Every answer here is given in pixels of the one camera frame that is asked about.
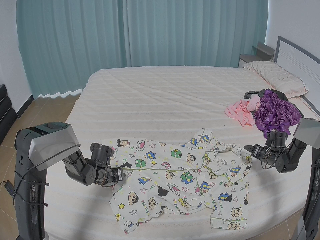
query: tiled floor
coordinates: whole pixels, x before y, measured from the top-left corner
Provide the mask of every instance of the tiled floor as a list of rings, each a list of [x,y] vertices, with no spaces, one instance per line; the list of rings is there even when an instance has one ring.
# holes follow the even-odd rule
[[[17,119],[0,146],[0,180],[14,183],[16,152],[14,148],[15,134],[18,130],[46,122],[65,122],[78,96],[66,98],[38,98],[26,109],[22,117]],[[297,225],[302,211],[299,211],[266,233],[250,240],[289,240]],[[15,240],[18,227],[12,198],[3,185],[0,186],[0,240]],[[320,233],[315,240],[320,240]]]

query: pajama pants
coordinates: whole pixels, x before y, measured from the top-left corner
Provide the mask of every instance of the pajama pants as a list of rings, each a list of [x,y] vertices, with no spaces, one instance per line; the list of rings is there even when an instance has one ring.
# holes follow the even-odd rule
[[[191,214],[213,210],[211,227],[246,228],[252,160],[240,146],[220,142],[201,129],[184,145],[141,138],[108,139],[110,163],[122,167],[125,181],[110,201],[124,233],[162,213]]]

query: teal curtain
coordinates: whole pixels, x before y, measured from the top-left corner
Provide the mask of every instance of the teal curtain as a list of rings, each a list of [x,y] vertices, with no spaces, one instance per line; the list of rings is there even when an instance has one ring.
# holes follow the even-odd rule
[[[237,67],[264,43],[267,18],[268,0],[17,0],[35,97],[84,88],[105,68]]]

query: pink star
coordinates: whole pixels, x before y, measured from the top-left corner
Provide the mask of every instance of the pink star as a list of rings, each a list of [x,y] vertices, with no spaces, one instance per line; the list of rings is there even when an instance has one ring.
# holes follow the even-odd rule
[[[187,189],[187,187],[184,187],[184,186],[183,186],[183,187],[182,187],[182,190],[187,192],[189,189]]]
[[[140,193],[145,194],[145,193],[146,193],[146,191],[147,191],[147,189],[143,188],[143,189],[141,189]]]

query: white bed sheet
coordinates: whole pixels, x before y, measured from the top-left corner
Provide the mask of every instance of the white bed sheet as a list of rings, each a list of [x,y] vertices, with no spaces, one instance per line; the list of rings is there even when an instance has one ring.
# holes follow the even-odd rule
[[[223,110],[247,91],[270,88],[256,73],[238,68],[163,66],[102,69],[94,73],[67,119],[90,157],[102,139],[143,137],[183,144],[200,128],[222,141],[264,145],[256,126],[242,127]],[[305,117],[316,115],[302,98],[292,98]],[[44,209],[50,239],[247,239],[271,228],[304,206],[311,164],[308,146],[294,172],[263,170],[253,160],[246,229],[210,228],[210,209],[190,215],[163,214],[125,235],[110,208],[111,190],[83,186],[59,162],[48,169]]]

